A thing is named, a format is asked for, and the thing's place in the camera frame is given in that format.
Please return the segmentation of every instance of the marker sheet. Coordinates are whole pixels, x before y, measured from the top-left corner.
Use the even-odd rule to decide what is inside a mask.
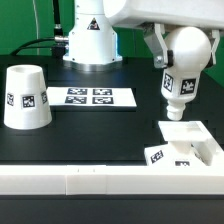
[[[47,95],[51,106],[137,106],[130,88],[48,87]]]

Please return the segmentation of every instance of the upside-down white cup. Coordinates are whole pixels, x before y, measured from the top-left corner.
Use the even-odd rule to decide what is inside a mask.
[[[52,120],[43,70],[36,65],[7,69],[4,124],[14,129],[35,129]]]

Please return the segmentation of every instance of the white cylinder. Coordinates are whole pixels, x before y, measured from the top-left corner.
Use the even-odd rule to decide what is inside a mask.
[[[35,129],[52,120],[43,70],[35,65],[7,69],[4,124],[14,129]]]

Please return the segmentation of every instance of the black-and-white square marker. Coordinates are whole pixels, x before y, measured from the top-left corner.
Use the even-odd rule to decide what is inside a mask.
[[[180,95],[194,93],[196,86],[196,79],[184,79],[181,85]]]
[[[162,150],[151,156],[152,164],[164,157]]]
[[[175,161],[176,166],[190,166],[189,161]]]
[[[93,104],[114,104],[113,97],[93,97]]]
[[[34,96],[23,96],[22,97],[23,108],[32,108],[35,107]]]
[[[41,93],[41,98],[42,98],[43,104],[45,104],[47,102],[47,93],[46,93],[46,91]]]
[[[14,106],[14,95],[11,93],[7,94],[7,104],[10,106]]]
[[[173,77],[165,73],[163,87],[168,91],[172,92],[173,89]]]
[[[93,89],[93,95],[111,96],[113,92],[112,89]]]
[[[88,89],[83,88],[69,88],[67,94],[70,95],[87,95]]]
[[[87,97],[84,96],[67,96],[65,99],[65,103],[71,104],[86,104]]]

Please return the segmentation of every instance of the black cable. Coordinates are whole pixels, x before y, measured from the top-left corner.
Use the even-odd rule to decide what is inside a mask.
[[[59,9],[59,2],[58,0],[53,0],[53,13],[54,13],[54,35],[55,36],[63,36],[63,30],[61,27],[61,21],[60,21],[60,9]]]
[[[52,46],[32,46],[32,47],[20,47],[16,51],[18,54],[21,50],[26,50],[26,49],[37,49],[37,48],[52,48]]]
[[[54,8],[54,23],[61,24],[58,0],[53,0],[53,8]]]
[[[17,48],[16,50],[12,51],[10,53],[10,55],[12,56],[16,56],[17,53],[22,49],[22,48],[25,48],[29,45],[32,45],[32,44],[36,44],[36,43],[41,43],[41,42],[46,42],[46,41],[54,41],[54,37],[47,37],[47,38],[40,38],[40,39],[37,39],[37,40],[33,40],[33,41],[29,41],[23,45],[21,45],[19,48]]]

